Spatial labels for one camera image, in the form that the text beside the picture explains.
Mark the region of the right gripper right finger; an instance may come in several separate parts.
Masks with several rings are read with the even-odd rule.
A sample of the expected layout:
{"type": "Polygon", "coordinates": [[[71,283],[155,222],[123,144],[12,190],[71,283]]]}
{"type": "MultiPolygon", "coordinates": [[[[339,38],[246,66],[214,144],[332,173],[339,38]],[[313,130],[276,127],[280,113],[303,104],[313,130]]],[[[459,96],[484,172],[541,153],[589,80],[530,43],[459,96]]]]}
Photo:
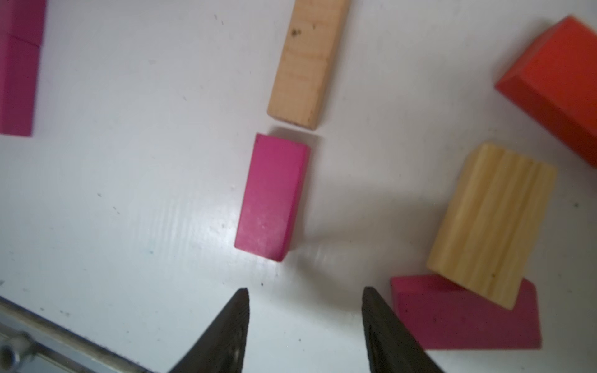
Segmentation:
{"type": "Polygon", "coordinates": [[[371,372],[442,373],[373,287],[362,293],[362,322],[371,372]]]}

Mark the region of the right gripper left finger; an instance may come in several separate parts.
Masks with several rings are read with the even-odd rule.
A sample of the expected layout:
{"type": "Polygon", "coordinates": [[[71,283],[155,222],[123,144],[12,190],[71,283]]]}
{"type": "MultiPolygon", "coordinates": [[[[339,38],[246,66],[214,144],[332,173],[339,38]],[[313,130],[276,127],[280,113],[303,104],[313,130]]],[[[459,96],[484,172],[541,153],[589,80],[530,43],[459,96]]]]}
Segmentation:
{"type": "Polygon", "coordinates": [[[246,288],[241,288],[171,371],[241,372],[249,321],[249,292],[246,288]]]}

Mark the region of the magenta block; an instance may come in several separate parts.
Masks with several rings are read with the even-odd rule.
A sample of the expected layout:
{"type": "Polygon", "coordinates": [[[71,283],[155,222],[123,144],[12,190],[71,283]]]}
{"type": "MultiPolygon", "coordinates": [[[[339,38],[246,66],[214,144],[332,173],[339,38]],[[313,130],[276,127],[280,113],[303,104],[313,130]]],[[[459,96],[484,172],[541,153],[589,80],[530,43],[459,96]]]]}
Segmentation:
{"type": "Polygon", "coordinates": [[[40,47],[46,7],[46,0],[1,0],[1,31],[40,47]]]}
{"type": "Polygon", "coordinates": [[[522,281],[507,310],[438,275],[390,279],[393,310],[426,350],[539,350],[535,285],[522,281]]]}
{"type": "Polygon", "coordinates": [[[10,34],[1,33],[1,133],[30,137],[40,48],[10,34]]]}
{"type": "Polygon", "coordinates": [[[289,252],[311,148],[258,134],[234,247],[281,262],[289,252]]]}

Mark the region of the red block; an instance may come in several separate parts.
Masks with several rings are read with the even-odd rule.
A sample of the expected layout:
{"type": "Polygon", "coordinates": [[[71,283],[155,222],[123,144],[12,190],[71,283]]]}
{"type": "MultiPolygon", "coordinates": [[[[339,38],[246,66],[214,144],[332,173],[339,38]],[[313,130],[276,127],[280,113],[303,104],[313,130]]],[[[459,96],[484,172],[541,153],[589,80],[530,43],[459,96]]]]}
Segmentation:
{"type": "Polygon", "coordinates": [[[567,16],[539,37],[494,85],[596,167],[596,32],[567,16]]]}

